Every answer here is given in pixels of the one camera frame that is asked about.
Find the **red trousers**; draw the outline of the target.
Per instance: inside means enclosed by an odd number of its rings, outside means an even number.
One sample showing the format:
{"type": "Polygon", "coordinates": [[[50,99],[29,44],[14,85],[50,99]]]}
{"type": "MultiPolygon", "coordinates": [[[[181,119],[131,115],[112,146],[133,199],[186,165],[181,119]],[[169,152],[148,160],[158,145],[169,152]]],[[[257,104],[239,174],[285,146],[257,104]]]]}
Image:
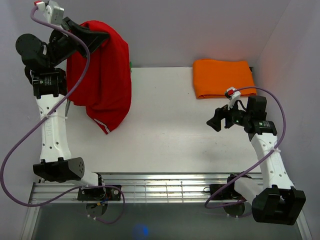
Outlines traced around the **red trousers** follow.
{"type": "Polygon", "coordinates": [[[108,134],[121,124],[131,107],[129,45],[106,23],[91,20],[82,26],[108,33],[109,39],[90,55],[88,70],[69,100],[85,107],[87,115],[108,134]]]}

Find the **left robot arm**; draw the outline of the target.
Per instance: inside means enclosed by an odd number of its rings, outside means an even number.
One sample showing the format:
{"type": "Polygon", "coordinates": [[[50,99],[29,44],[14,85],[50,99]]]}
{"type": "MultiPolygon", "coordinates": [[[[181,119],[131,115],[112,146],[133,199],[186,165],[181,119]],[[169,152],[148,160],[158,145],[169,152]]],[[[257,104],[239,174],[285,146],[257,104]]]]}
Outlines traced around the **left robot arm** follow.
{"type": "Polygon", "coordinates": [[[48,43],[31,33],[22,34],[15,43],[43,121],[40,162],[33,165],[34,174],[49,182],[90,186],[88,193],[95,200],[106,195],[106,187],[99,174],[86,169],[81,157],[72,157],[66,130],[66,72],[57,66],[74,53],[82,57],[94,53],[109,37],[106,32],[90,30],[65,17],[48,43]]]}

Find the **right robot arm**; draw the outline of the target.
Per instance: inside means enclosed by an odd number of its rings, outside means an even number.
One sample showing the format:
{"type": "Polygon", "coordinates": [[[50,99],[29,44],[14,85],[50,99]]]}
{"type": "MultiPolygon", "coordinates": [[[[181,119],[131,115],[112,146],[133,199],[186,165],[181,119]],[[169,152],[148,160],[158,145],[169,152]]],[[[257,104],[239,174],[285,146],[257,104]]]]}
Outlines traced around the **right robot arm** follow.
{"type": "Polygon", "coordinates": [[[279,149],[280,139],[272,121],[267,120],[267,99],[263,96],[250,96],[246,108],[240,110],[239,100],[217,108],[207,125],[219,132],[221,121],[225,128],[233,125],[243,127],[255,150],[258,161],[254,167],[260,167],[263,186],[257,185],[248,170],[232,174],[227,183],[213,192],[210,200],[219,194],[225,194],[241,203],[251,205],[254,220],[258,223],[294,225],[306,202],[306,195],[297,190],[290,180],[279,149]]]}

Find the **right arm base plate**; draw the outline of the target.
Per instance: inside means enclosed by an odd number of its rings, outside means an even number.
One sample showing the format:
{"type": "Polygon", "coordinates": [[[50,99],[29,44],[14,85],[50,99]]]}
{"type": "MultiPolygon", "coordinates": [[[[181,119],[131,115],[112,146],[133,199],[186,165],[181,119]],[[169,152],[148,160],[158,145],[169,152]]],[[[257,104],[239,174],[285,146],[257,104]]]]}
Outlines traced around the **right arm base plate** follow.
{"type": "Polygon", "coordinates": [[[220,190],[225,184],[210,184],[209,193],[213,195],[216,191],[218,194],[215,195],[213,200],[239,200],[241,195],[235,191],[235,184],[232,183],[230,186],[220,190]]]}

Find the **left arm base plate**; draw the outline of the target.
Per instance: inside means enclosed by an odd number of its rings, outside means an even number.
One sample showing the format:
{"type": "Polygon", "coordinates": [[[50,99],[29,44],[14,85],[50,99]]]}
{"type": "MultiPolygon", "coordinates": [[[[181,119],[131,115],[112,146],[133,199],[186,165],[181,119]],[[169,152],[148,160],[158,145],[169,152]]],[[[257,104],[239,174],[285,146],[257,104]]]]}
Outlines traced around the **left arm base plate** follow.
{"type": "Polygon", "coordinates": [[[118,189],[122,189],[121,185],[114,185],[112,188],[90,188],[80,189],[77,194],[78,201],[119,201],[121,199],[121,193],[118,189]]]}

